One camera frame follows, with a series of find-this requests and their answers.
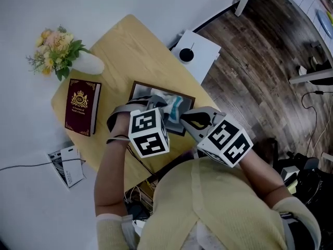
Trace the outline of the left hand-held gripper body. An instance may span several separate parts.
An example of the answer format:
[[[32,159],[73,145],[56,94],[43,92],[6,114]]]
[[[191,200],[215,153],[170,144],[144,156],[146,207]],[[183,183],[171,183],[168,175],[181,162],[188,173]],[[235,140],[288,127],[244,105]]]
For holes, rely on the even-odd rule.
[[[112,131],[117,114],[129,113],[129,132],[126,135],[140,158],[165,154],[170,151],[170,139],[158,108],[148,108],[149,98],[134,98],[114,109],[107,120]]]

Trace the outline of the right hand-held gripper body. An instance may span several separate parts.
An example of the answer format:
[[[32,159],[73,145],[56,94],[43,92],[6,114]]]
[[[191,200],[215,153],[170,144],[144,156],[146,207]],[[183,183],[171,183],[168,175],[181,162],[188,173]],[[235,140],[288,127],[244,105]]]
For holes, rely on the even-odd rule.
[[[197,148],[211,159],[235,167],[250,151],[253,143],[245,129],[229,114],[217,123]]]

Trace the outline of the light blue cloth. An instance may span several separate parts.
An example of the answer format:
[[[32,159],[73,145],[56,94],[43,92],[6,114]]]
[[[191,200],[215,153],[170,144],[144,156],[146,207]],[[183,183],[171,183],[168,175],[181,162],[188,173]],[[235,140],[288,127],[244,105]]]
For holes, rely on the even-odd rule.
[[[168,114],[168,121],[172,123],[179,123],[180,114],[179,106],[183,102],[183,98],[179,95],[171,94],[169,92],[164,92],[159,89],[152,89],[152,95],[159,95],[165,99],[167,106],[165,107],[165,114]]]

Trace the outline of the brown box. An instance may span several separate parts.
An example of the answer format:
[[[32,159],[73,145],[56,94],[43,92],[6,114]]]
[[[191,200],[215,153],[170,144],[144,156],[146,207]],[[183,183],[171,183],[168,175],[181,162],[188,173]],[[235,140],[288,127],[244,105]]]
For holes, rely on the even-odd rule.
[[[139,98],[139,97],[144,97],[144,96],[152,96],[151,94],[151,90],[152,89],[159,89],[161,91],[164,92],[169,92],[171,94],[175,94],[175,95],[179,95],[183,98],[183,102],[180,104],[179,106],[179,114],[181,116],[181,114],[183,114],[184,112],[193,109],[194,103],[195,103],[195,98],[189,95],[185,95],[182,93],[178,93],[175,91],[171,91],[168,89],[164,89],[161,87],[157,87],[154,85],[150,85],[150,84],[146,84],[146,83],[142,83],[142,82],[138,82],[138,81],[134,81],[133,85],[132,85],[132,89],[130,92],[130,96],[129,96],[129,100],[132,100],[134,98]],[[185,136],[185,128],[180,124],[180,120],[179,123],[172,123],[170,121],[168,121],[168,114],[164,114],[162,115],[162,119],[164,121],[164,125],[166,127],[166,130],[170,133],[179,135],[179,136]]]

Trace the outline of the person's right forearm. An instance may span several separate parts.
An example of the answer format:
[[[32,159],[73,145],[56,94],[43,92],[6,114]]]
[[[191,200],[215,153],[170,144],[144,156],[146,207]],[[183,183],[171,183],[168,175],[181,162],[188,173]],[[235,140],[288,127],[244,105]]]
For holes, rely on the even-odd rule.
[[[273,208],[284,198],[292,197],[281,176],[252,149],[239,162],[257,196]]]

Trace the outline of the person's left forearm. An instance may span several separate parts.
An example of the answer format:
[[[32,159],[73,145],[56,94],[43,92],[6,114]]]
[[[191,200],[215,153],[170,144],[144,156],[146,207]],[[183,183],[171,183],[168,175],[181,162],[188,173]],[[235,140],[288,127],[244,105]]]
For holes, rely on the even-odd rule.
[[[124,161],[129,141],[116,139],[128,135],[130,114],[118,113],[115,125],[110,133],[112,141],[106,144],[100,163],[95,186],[95,214],[115,214],[126,216],[124,196]]]

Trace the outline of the grey box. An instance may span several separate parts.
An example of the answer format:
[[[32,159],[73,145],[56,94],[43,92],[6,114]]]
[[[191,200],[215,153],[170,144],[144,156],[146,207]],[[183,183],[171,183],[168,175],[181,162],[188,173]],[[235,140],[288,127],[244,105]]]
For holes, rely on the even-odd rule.
[[[299,171],[299,168],[296,166],[285,167],[282,169],[280,176],[286,182],[293,174],[298,175]]]

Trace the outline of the black wristband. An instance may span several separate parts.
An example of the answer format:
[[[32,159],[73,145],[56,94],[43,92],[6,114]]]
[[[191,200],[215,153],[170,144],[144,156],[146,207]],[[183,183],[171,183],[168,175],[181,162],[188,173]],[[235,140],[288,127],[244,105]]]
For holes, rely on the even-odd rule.
[[[119,135],[116,135],[116,136],[114,136],[114,137],[110,137],[110,138],[106,141],[106,144],[110,144],[110,143],[113,142],[113,141],[127,141],[127,142],[129,142],[130,139],[129,139],[127,136],[125,136],[125,135],[121,135],[121,134],[119,134]]]

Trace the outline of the light wooden side table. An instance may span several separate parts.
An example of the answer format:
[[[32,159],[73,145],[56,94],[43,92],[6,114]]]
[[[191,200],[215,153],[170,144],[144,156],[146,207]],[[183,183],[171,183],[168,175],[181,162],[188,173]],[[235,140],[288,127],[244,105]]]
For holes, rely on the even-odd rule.
[[[51,104],[58,120],[65,126],[70,79],[101,83],[95,134],[88,137],[65,129],[81,157],[96,171],[105,150],[106,140],[109,138],[107,119],[115,107],[129,100],[134,81],[192,96],[195,98],[195,108],[211,106],[219,109],[169,49],[133,15],[125,16],[113,26],[90,51],[105,64],[103,73],[91,75],[72,70],[59,86]],[[169,137],[171,144],[169,153],[140,158],[154,172],[195,146],[194,139],[187,132],[184,136],[169,133]],[[125,191],[132,189],[151,175],[128,151],[126,151],[124,171]]]

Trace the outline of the white round cup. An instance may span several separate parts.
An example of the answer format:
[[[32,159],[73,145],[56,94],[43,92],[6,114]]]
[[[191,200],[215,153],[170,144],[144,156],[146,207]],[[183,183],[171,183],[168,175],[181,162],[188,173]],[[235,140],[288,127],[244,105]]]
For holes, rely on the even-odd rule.
[[[194,58],[194,52],[192,50],[195,43],[192,43],[190,48],[182,48],[178,53],[180,62],[184,64],[190,63]]]

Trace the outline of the white square cabinet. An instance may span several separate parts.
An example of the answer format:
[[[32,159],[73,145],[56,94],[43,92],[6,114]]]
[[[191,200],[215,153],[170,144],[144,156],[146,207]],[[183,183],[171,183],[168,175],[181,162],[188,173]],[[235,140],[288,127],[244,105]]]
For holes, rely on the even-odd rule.
[[[193,60],[188,64],[181,63],[201,84],[211,66],[219,57],[221,47],[201,35],[186,30],[181,35],[178,43],[172,48],[171,53],[179,60],[178,53],[180,49],[190,48],[192,43],[195,43],[192,48],[194,52]]]

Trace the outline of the person's pale yellow cardigan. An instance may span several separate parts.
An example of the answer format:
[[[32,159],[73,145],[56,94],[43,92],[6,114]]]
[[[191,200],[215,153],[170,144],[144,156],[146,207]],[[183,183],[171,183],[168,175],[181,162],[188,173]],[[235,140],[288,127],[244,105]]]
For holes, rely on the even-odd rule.
[[[270,207],[243,172],[208,158],[171,169],[158,183],[153,213],[136,237],[132,217],[97,217],[99,250],[318,250],[319,225],[297,198]]]

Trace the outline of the dark red hardcover book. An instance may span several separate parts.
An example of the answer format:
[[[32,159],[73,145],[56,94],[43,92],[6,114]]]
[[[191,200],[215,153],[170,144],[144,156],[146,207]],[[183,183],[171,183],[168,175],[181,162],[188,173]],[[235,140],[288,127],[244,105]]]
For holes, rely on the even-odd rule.
[[[101,83],[70,79],[66,101],[65,128],[84,136],[96,130]]]

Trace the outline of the white textured vase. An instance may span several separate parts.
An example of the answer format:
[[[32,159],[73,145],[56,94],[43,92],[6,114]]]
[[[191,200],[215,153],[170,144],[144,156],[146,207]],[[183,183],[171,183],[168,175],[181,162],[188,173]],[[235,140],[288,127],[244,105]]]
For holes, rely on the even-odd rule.
[[[87,74],[102,74],[105,65],[97,56],[79,51],[79,57],[72,62],[72,68]]]

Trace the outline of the black office chair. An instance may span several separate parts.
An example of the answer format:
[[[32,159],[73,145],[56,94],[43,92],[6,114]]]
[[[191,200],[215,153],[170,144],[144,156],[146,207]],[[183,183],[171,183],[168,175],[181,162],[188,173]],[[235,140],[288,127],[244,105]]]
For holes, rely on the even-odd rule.
[[[319,159],[307,157],[300,153],[288,152],[287,159],[279,159],[278,143],[275,139],[268,140],[273,144],[273,168],[280,174],[285,167],[296,166],[298,175],[293,174],[285,185],[292,180],[298,180],[294,194],[304,204],[311,208],[329,208],[333,210],[333,173],[326,173],[318,168]]]

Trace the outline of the yellow and pink flower bouquet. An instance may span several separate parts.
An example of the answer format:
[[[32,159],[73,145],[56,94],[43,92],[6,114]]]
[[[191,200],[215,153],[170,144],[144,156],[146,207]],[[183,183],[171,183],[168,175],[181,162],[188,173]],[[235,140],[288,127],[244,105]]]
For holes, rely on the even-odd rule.
[[[81,40],[75,40],[74,35],[63,26],[56,30],[46,28],[36,40],[35,51],[26,60],[34,73],[45,76],[55,74],[58,80],[67,78],[73,62],[81,53],[90,53]]]

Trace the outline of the blue oval plate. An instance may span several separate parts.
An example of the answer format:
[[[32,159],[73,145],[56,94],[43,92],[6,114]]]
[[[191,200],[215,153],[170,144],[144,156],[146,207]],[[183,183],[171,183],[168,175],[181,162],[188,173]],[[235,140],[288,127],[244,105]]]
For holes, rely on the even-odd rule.
[[[327,35],[331,39],[333,39],[333,25],[331,24],[331,21],[328,18],[328,15],[325,12],[323,12],[322,10],[318,10],[317,17],[318,17],[323,29],[327,33]]]

